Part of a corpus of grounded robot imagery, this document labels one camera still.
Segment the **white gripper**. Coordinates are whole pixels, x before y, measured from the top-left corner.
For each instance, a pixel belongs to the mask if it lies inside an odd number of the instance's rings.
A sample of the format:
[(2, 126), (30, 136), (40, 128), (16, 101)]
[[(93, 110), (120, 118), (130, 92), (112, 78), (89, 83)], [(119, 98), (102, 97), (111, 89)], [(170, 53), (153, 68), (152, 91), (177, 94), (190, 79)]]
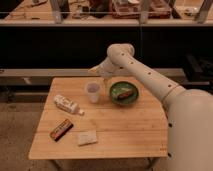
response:
[(109, 92), (110, 89), (110, 78), (112, 78), (115, 72), (119, 69), (118, 66), (112, 63), (109, 57), (103, 60), (99, 65), (96, 65), (88, 70), (90, 74), (97, 74), (101, 76), (104, 82), (104, 87), (106, 93)]

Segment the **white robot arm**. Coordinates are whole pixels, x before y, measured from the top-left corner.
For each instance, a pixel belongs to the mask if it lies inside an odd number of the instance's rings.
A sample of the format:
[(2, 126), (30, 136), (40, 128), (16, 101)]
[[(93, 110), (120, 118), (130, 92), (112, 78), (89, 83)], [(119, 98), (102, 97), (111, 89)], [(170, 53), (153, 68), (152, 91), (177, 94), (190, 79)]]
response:
[(123, 68), (162, 104), (168, 118), (167, 171), (213, 171), (213, 95), (185, 89), (134, 58), (131, 44), (112, 44), (90, 72), (109, 79)]

